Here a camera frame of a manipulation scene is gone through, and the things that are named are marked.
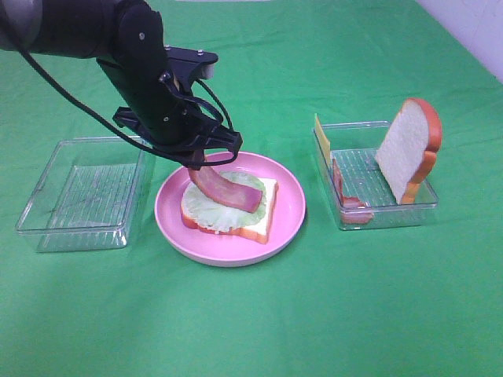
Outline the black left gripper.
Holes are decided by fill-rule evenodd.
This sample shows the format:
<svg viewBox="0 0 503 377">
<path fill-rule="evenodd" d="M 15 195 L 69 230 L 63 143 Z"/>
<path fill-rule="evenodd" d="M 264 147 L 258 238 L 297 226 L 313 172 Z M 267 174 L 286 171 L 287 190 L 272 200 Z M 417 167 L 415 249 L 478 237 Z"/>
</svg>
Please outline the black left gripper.
<svg viewBox="0 0 503 377">
<path fill-rule="evenodd" d="M 231 126 L 222 125 L 225 112 L 180 93 L 169 70 L 145 82 L 112 62 L 98 59 L 97 63 L 127 103 L 113 116 L 115 131 L 133 131 L 149 143 L 149 147 L 142 145 L 147 152 L 189 169 L 225 165 L 238 157 L 243 139 Z"/>
</svg>

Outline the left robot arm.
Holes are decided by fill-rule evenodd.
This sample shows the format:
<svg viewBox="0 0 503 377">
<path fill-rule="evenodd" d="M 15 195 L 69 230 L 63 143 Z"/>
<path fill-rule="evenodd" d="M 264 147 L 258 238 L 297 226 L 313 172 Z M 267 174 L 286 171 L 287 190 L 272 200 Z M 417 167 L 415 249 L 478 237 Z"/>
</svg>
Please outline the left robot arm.
<svg viewBox="0 0 503 377">
<path fill-rule="evenodd" d="M 40 75 L 35 54 L 93 58 L 125 100 L 104 126 L 155 156 L 199 169 L 221 148 L 235 160 L 243 143 L 216 96 L 194 96 L 217 56 L 168 46 L 161 15 L 144 1 L 4 1 L 1 47 Z"/>
</svg>

